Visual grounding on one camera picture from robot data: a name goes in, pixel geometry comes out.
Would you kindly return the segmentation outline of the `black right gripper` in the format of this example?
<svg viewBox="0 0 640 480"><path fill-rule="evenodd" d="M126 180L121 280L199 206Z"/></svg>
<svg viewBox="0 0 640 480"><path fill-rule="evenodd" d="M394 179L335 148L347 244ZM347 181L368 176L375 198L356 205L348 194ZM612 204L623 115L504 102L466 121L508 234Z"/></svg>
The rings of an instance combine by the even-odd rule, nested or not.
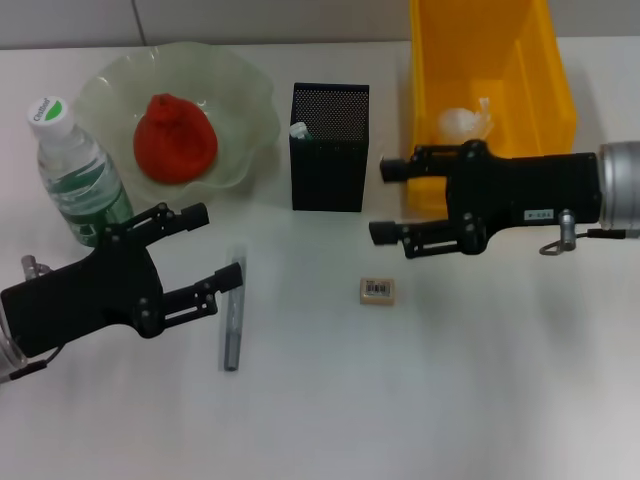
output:
<svg viewBox="0 0 640 480"><path fill-rule="evenodd" d="M422 223L376 221L376 246L396 245L407 259L483 253L496 233L560 223L567 210L577 224L600 217L598 161L593 153L503 159L482 141L462 145L418 145L408 160L380 161L384 183L442 177L448 220Z"/></svg>

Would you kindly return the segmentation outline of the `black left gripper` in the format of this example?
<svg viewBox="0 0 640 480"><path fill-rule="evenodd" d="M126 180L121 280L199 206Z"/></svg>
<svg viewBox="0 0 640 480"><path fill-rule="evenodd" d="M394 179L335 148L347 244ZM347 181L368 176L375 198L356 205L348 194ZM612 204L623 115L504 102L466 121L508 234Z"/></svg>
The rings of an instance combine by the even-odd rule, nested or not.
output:
<svg viewBox="0 0 640 480"><path fill-rule="evenodd" d="M217 314L216 294L243 285L238 263L163 293L146 249L208 224L203 203L178 213L159 203L109 226L108 235L86 258L1 292L10 337L26 357L33 358L112 325L131 327L149 339Z"/></svg>

